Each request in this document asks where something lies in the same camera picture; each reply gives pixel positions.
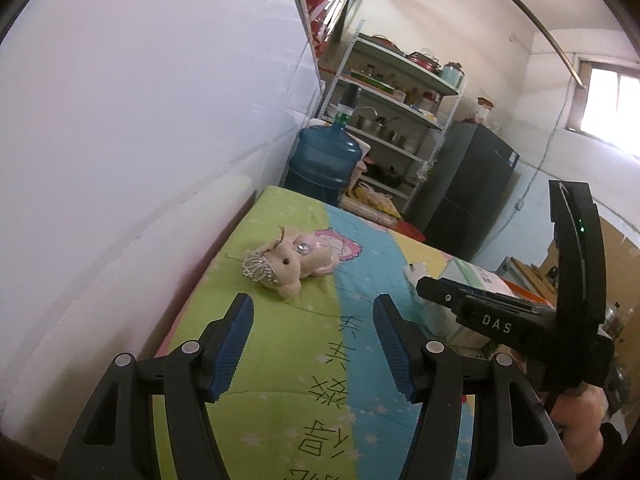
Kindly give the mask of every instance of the metal screw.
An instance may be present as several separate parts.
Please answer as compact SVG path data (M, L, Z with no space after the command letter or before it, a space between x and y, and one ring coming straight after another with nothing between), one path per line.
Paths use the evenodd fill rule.
M509 354L498 354L495 357L495 360L498 361L498 364L502 366L511 366L511 364L513 363L513 359L511 359L511 356Z
M182 351L185 354L193 354L200 350L200 344L197 341L187 341L182 345Z
M444 352L444 345L440 341L429 341L427 343L427 350L432 354L439 354Z
M131 356L129 354L120 354L116 357L116 366L127 366L131 362Z

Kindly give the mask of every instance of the plush toy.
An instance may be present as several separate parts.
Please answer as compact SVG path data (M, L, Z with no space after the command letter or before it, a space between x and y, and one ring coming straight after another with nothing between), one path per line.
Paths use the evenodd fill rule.
M242 275L289 298L300 292L300 279L331 274L339 261L320 238L300 234L295 227L281 227L279 240L244 254Z

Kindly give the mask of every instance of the jar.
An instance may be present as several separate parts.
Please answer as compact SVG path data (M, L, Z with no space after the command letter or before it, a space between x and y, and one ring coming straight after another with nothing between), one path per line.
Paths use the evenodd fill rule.
M419 147L420 147L420 142L418 142L418 140L414 139L413 137L407 137L404 140L404 144L402 145L402 149L405 150L406 152L411 153L412 155L415 155L415 152L418 151Z
M415 104L415 108L418 110L424 110L431 114L435 114L438 110L439 96L431 92L425 92Z
M489 113L494 108L494 104L489 101L489 99L485 99L484 97L478 98L478 104L474 109L474 114L471 117L466 118L463 123L473 123L473 124L484 124Z
M462 72L462 65L460 65L460 63L450 61L440 70L440 79L443 79L456 89L460 88L464 77L465 73Z
M409 93L404 98L404 104L408 106L412 106L417 99L418 99L418 87L414 86L414 88L410 90Z
M401 103L406 99L406 92L402 88L399 88L394 92L392 97L393 99Z

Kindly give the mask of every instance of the white box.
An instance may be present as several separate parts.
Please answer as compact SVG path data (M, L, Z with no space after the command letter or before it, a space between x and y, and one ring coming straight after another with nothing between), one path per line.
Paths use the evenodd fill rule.
M456 315L448 308L418 296L415 284L423 276L429 276L424 263L411 264L402 270L412 298L420 304L420 319L436 338L450 346L474 349L482 348L489 342L487 336L456 323ZM500 276L459 258L450 259L438 278L448 278L480 290L515 296Z

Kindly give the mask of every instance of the window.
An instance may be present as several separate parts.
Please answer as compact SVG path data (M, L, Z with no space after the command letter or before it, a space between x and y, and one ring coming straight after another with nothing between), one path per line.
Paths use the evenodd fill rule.
M583 61L567 129L640 156L640 71Z

